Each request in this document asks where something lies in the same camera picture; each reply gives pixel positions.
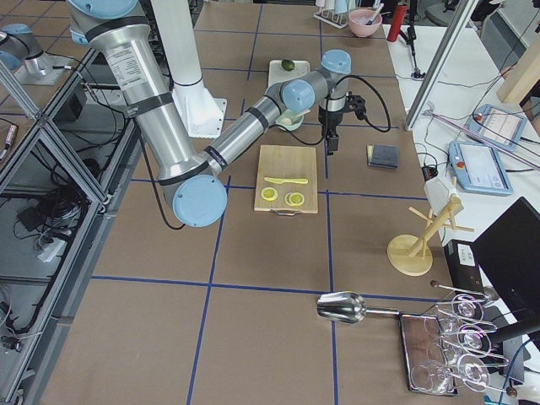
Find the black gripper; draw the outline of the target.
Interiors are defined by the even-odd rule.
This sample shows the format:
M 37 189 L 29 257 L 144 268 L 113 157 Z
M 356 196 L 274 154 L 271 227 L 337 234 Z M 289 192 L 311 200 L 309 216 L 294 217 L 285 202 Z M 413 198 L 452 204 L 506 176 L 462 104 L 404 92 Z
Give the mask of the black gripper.
M 337 126 L 343 120 L 343 113 L 340 111 L 328 111 L 320 107 L 318 120 L 321 123 L 321 135 L 325 139 L 326 155 L 332 155 L 332 152 L 338 151 Z

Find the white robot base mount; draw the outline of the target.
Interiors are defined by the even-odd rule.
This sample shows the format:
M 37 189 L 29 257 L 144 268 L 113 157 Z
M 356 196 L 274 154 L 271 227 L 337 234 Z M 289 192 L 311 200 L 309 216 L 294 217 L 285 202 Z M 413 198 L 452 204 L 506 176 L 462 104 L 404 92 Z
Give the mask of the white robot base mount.
M 217 138 L 220 135 L 226 99 L 214 98 L 202 81 L 190 86 L 175 84 L 172 95 L 191 138 Z

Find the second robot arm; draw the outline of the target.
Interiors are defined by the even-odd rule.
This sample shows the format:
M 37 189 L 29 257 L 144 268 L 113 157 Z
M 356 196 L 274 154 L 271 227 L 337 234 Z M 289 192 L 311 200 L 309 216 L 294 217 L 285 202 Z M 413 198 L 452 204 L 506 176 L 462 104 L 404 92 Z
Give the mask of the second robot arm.
M 44 52 L 26 24 L 1 28 L 1 61 L 21 84 L 54 85 L 65 67 L 71 67 L 68 57 Z

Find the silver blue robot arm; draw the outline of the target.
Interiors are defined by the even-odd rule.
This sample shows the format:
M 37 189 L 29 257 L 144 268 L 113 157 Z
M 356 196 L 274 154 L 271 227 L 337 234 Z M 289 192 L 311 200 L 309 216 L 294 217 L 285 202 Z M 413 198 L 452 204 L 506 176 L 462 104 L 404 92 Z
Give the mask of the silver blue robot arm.
M 149 44 L 149 21 L 137 1 L 71 1 L 73 37 L 101 52 L 143 136 L 159 163 L 158 182 L 174 215 L 204 227 L 224 213 L 227 194 L 219 174 L 242 155 L 284 112 L 301 113 L 323 100 L 342 100 L 350 55 L 327 51 L 318 69 L 269 87 L 262 98 L 203 151 L 189 131 L 216 122 L 222 112 L 205 88 L 192 18 L 185 1 L 152 4 L 173 85 Z

